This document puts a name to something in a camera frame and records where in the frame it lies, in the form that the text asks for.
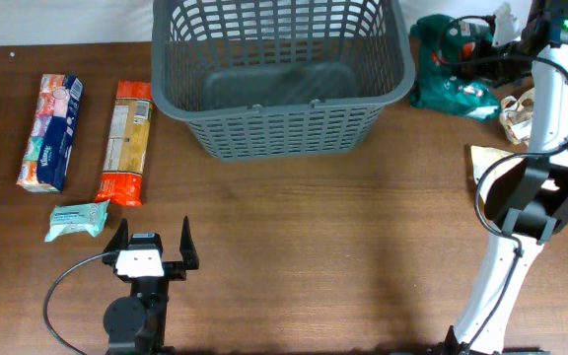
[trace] white label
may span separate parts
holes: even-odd
[[[115,270],[118,275],[131,278],[164,276],[162,258],[154,249],[122,250],[117,256]]]
[[[135,233],[133,238],[153,238],[155,237],[154,233]]]
[[[122,139],[108,139],[106,145],[106,158],[103,171],[117,171],[119,168],[119,156],[122,153]]]
[[[40,90],[41,91],[45,90],[48,83],[49,83],[49,76],[43,75],[43,77],[40,78]]]
[[[528,119],[527,121],[517,123],[510,128],[518,140],[524,140],[529,138],[532,134],[532,120]]]
[[[464,21],[461,21],[461,36],[470,36],[470,24]]]
[[[67,177],[67,168],[69,168],[69,157],[71,157],[71,146],[67,149],[67,153],[65,153],[65,176]]]
[[[83,92],[83,83],[80,80],[76,79],[74,84],[71,85],[71,89],[69,89],[69,95],[76,100],[80,100],[80,95]]]
[[[110,121],[108,139],[124,138],[126,132],[126,119],[128,118],[128,105],[116,106],[113,110],[113,118]]]
[[[484,119],[485,117],[489,116],[490,114],[494,113],[494,111],[499,108],[498,106],[484,106],[475,108],[471,111],[468,116],[473,118]]]
[[[148,118],[148,102],[145,101],[138,101],[137,105],[135,106],[135,118]]]
[[[139,170],[141,172],[144,171],[144,161],[146,160],[146,151],[144,151],[144,154],[142,154],[142,165],[139,167]]]

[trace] white wall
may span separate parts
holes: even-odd
[[[525,22],[532,0],[508,0]],[[502,1],[400,0],[407,27],[423,16],[492,14]],[[147,41],[152,0],[0,0],[0,45]]]

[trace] green plastic bag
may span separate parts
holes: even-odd
[[[488,87],[479,81],[468,81],[453,76],[452,68],[441,66],[435,55],[435,46],[442,29],[453,18],[431,15],[417,21],[410,34],[420,38],[420,69],[411,93],[414,107],[430,108],[443,113],[485,121],[497,117],[501,104]],[[475,44],[483,39],[492,40],[487,27],[459,22],[447,30],[441,43],[443,59],[449,62],[465,61]]]

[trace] wooden table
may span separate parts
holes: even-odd
[[[64,192],[32,194],[15,180],[40,75],[52,72],[76,73],[85,94]],[[102,251],[121,217],[131,233],[160,233],[165,259],[176,259],[184,215],[201,269],[171,285],[170,345],[348,351],[443,340],[486,248],[465,145],[512,149],[497,122],[402,101],[349,154],[226,164],[157,110],[144,206],[111,205],[95,239],[44,243],[55,205],[96,194],[117,81],[150,75],[149,43],[0,47],[0,354],[66,354],[41,318],[54,279]],[[128,290],[100,262],[86,266],[57,289],[52,321],[73,344],[104,354],[105,308]],[[568,228],[532,268],[506,344],[568,354]]]

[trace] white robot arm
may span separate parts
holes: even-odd
[[[534,26],[532,36],[537,33],[535,22],[551,26],[545,30],[548,39],[525,38],[525,42],[508,44],[504,55],[526,54],[532,47],[535,50],[537,43],[544,43],[537,57],[559,64],[568,72],[568,20],[554,19],[548,10],[556,9],[550,6],[568,6],[568,1],[554,5],[547,0],[534,0],[534,21],[532,15],[529,21],[529,26]],[[554,38],[555,26],[562,30],[559,38]],[[534,154],[536,159],[523,162],[493,184],[485,215],[492,221],[491,229],[500,232],[490,233],[468,305],[456,326],[451,327],[445,343],[440,344],[438,354],[503,352],[506,325],[523,281],[544,243],[568,222],[568,148],[552,154],[568,142],[568,80],[555,66],[544,62],[535,61],[531,70],[535,100],[528,156]],[[546,179],[555,179],[559,191],[541,191]]]

